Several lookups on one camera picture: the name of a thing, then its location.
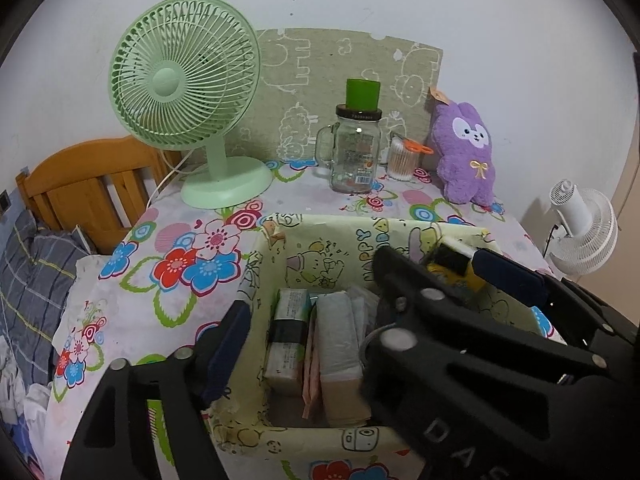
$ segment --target fan stand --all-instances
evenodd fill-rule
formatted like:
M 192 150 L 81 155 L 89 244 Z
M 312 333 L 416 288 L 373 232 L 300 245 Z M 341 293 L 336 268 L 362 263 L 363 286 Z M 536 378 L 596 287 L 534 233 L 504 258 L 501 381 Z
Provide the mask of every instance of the fan stand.
M 271 170 L 250 156 L 225 153 L 225 136 L 216 135 L 205 145 L 209 171 L 189 175 L 182 185 L 182 200 L 199 209 L 219 209 L 241 204 L 264 192 L 273 180 Z

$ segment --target yellow bow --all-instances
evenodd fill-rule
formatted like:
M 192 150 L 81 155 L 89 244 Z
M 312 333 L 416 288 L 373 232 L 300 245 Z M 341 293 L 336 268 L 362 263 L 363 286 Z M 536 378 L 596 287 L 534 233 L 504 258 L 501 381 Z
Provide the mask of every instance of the yellow bow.
M 469 165 L 474 169 L 478 170 L 476 173 L 476 178 L 485 178 L 484 172 L 489 169 L 489 165 L 486 162 L 478 162 L 477 160 L 472 160 Z

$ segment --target green desk fan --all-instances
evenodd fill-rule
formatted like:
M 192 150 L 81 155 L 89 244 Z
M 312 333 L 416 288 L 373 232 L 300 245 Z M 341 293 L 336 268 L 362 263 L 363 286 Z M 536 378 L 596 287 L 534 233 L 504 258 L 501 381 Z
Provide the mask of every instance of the green desk fan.
M 240 12 L 220 0 L 165 0 L 121 38 L 109 94 L 142 142 L 161 150 L 205 147 L 207 168 L 185 179 L 182 200 L 216 209 L 252 199 L 273 178 L 260 160 L 225 154 L 225 134 L 247 110 L 259 75 L 258 41 Z

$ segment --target jar handle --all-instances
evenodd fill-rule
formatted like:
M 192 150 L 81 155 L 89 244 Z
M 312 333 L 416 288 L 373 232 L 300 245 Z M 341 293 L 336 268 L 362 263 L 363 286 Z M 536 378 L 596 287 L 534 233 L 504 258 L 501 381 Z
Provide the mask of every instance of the jar handle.
M 327 132 L 334 132 L 334 128 L 335 128 L 335 124 L 329 124 L 328 126 L 323 126 L 322 128 L 320 128 L 318 130 L 318 133 L 316 134 L 316 162 L 318 163 L 318 166 L 320 167 L 324 167 L 324 168 L 331 168 L 331 165 L 333 163 L 333 161 L 331 159 L 329 160 L 325 160 L 324 158 L 322 158 L 322 156 L 320 156 L 320 139 L 322 138 L 322 136 L 324 136 L 324 134 L 326 134 Z

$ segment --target fan base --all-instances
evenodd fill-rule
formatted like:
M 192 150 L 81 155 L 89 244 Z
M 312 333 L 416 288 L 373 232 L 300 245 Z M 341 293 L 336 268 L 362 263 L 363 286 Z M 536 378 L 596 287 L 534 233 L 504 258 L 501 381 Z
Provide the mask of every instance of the fan base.
M 227 175 L 213 180 L 209 171 L 188 176 L 182 185 L 182 200 L 199 209 L 219 209 L 241 204 L 265 191 L 273 180 L 271 170 L 260 160 L 230 156 Z

